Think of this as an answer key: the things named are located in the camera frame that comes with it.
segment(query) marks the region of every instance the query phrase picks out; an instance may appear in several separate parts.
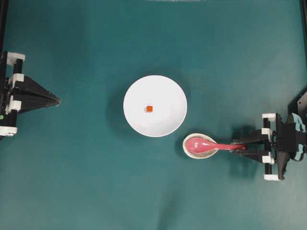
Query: white bracket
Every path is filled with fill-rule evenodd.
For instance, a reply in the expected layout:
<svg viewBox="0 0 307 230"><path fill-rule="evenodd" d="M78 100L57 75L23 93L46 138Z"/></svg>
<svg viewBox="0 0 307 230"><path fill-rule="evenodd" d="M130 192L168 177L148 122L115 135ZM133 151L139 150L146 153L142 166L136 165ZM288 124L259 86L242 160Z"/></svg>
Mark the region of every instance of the white bracket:
<svg viewBox="0 0 307 230"><path fill-rule="evenodd" d="M21 59L22 61L25 60L25 55L24 54L18 54L18 53L12 53L8 52L8 57L6 60L6 64L13 66L16 63L17 59Z"/></svg>
<svg viewBox="0 0 307 230"><path fill-rule="evenodd" d="M262 156L262 163L275 164L275 159L271 156L271 152L269 152L268 156Z"/></svg>
<svg viewBox="0 0 307 230"><path fill-rule="evenodd" d="M15 82L17 82L17 81L23 82L24 81L24 74L22 74L22 73L14 73L12 75L12 77L9 80L9 84L12 84L12 88L15 87Z"/></svg>
<svg viewBox="0 0 307 230"><path fill-rule="evenodd" d="M0 136L11 137L17 133L16 127L0 126Z"/></svg>
<svg viewBox="0 0 307 230"><path fill-rule="evenodd" d="M271 131L269 128L262 128L261 129L261 134L268 135L269 141L271 141L272 133L273 133L273 131Z"/></svg>
<svg viewBox="0 0 307 230"><path fill-rule="evenodd" d="M10 97L10 103L6 105L5 113L6 114L11 113L12 109L17 110L17 111L21 109L21 101L15 101L14 96Z"/></svg>
<svg viewBox="0 0 307 230"><path fill-rule="evenodd" d="M264 174L263 178L266 181L279 181L278 175L275 175L275 174Z"/></svg>
<svg viewBox="0 0 307 230"><path fill-rule="evenodd" d="M262 119L267 118L271 122L276 121L276 114L262 114Z"/></svg>

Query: small orange block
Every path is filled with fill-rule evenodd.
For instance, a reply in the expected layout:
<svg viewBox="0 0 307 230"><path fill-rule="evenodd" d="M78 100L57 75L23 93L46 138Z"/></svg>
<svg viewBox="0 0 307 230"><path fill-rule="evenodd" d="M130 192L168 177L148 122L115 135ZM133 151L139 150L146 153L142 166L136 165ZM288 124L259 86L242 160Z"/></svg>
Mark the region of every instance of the small orange block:
<svg viewBox="0 0 307 230"><path fill-rule="evenodd" d="M147 106L146 107L146 112L151 113L153 111L153 107L152 106Z"/></svg>

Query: teal table surface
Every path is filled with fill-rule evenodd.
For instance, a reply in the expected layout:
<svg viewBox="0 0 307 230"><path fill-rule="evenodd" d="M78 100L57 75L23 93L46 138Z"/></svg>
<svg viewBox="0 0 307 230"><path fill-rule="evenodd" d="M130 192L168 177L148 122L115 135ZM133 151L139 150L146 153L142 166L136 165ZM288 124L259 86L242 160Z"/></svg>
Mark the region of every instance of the teal table surface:
<svg viewBox="0 0 307 230"><path fill-rule="evenodd" d="M62 103L20 115L0 143L1 230L306 228L306 159L267 182L257 162L181 147L192 132L230 142L262 113L286 119L307 85L299 0L14 0L4 49L26 54L24 74ZM122 109L153 74L188 100L162 138Z"/></svg>

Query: white plate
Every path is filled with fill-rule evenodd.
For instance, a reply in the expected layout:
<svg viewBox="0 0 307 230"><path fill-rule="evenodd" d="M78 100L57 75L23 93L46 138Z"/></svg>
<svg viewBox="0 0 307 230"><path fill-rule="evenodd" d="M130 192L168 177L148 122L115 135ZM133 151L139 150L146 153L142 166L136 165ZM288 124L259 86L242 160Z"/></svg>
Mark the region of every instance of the white plate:
<svg viewBox="0 0 307 230"><path fill-rule="evenodd" d="M146 107L152 106L152 112ZM124 98L124 114L129 125L148 137L174 132L187 114L187 99L173 80L159 75L143 77L133 83Z"/></svg>

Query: pink spoon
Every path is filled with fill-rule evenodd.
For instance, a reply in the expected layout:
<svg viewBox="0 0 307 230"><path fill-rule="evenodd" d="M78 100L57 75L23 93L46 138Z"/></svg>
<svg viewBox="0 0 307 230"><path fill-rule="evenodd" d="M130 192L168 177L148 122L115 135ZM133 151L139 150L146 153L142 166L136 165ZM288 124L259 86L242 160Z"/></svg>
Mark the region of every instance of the pink spoon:
<svg viewBox="0 0 307 230"><path fill-rule="evenodd" d="M191 138L186 142L186 148L192 153L202 153L211 150L246 150L245 145L216 144L203 138Z"/></svg>

